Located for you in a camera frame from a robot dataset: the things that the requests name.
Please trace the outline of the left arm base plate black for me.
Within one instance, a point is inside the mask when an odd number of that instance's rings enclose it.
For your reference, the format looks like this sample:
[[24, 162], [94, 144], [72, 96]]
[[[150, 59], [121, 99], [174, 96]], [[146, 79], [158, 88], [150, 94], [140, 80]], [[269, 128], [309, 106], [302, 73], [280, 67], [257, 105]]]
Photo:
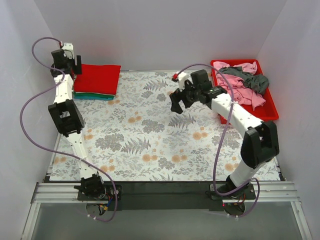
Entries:
[[115, 188], [116, 191], [114, 191], [114, 188], [111, 184], [105, 184], [105, 191], [98, 197], [92, 197], [92, 196], [87, 196], [81, 191], [78, 192], [77, 195], [77, 200], [79, 201], [108, 201], [112, 199], [113, 201], [115, 200], [115, 193], [117, 194], [117, 200], [120, 201], [122, 198], [122, 190], [123, 186], [120, 184], [116, 184]]

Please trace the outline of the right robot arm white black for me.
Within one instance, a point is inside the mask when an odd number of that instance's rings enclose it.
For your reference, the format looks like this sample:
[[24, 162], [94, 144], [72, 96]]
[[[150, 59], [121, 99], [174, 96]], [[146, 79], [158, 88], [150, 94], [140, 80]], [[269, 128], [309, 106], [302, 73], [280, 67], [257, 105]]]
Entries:
[[178, 83], [178, 88], [169, 96], [172, 112], [183, 113], [180, 102], [185, 108], [200, 102], [223, 116], [227, 120], [226, 125], [232, 125], [242, 136], [238, 167], [227, 177], [224, 185], [213, 187], [215, 195], [239, 198], [256, 172], [279, 154], [276, 124], [255, 117], [235, 101], [230, 91], [220, 85], [213, 86], [204, 69], [191, 75], [176, 72], [172, 81]]

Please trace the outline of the red t shirt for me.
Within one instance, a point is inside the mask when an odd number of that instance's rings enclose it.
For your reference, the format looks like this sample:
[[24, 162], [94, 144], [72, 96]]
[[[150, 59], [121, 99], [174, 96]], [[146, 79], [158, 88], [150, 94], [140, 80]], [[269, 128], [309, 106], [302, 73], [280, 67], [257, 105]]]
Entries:
[[78, 74], [73, 89], [76, 93], [113, 95], [117, 93], [120, 65], [82, 64], [82, 74]]

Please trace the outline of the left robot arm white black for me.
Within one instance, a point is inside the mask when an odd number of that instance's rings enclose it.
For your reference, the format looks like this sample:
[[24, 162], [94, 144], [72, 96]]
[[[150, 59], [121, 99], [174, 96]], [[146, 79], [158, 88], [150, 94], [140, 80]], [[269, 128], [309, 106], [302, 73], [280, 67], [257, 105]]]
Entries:
[[68, 140], [73, 155], [80, 158], [80, 186], [75, 189], [85, 196], [101, 200], [106, 196], [106, 187], [98, 171], [93, 168], [87, 148], [83, 128], [85, 121], [73, 100], [73, 85], [76, 74], [81, 74], [81, 67], [75, 64], [73, 51], [61, 47], [52, 51], [52, 69], [54, 81], [58, 84], [55, 89], [53, 104], [48, 106], [50, 116], [60, 134]]

